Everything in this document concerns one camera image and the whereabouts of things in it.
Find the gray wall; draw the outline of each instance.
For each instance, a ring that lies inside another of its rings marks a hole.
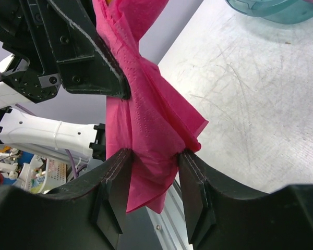
[[[141,39],[141,54],[157,64],[201,2],[202,0],[170,0],[158,20]],[[0,44],[0,60],[7,55]],[[45,118],[82,124],[105,122],[104,96],[72,95],[61,88],[52,100],[24,106]]]

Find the white basket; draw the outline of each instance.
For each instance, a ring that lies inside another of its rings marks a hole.
[[[48,159],[46,162],[45,180],[39,193],[57,188],[66,183],[67,165],[57,160]]]

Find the cloth fold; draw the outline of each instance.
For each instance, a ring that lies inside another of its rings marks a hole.
[[[131,99],[107,97],[107,158],[121,148],[134,151],[127,212],[148,206],[160,213],[184,149],[201,145],[207,121],[139,54],[139,40],[168,0],[93,0],[97,31],[110,47],[131,88]]]

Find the bolt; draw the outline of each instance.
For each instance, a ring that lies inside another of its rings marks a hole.
[[[78,77],[78,76],[73,76],[73,77],[72,77],[72,80],[73,80],[74,82],[76,82],[76,83],[79,83],[79,82],[80,82],[80,77]]]
[[[60,38],[60,42],[63,44],[63,45],[66,45],[69,43],[69,39],[68,37],[62,35],[61,38]]]
[[[56,84],[57,83],[57,78],[56,77],[50,77],[49,78],[49,82],[51,83],[51,84]]]
[[[41,14],[36,13],[36,14],[35,14],[35,20],[36,20],[37,22],[42,22]]]

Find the floor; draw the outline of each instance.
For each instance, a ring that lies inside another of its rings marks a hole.
[[[265,192],[313,183],[313,18],[285,26],[204,0],[159,67],[209,120],[210,166]]]

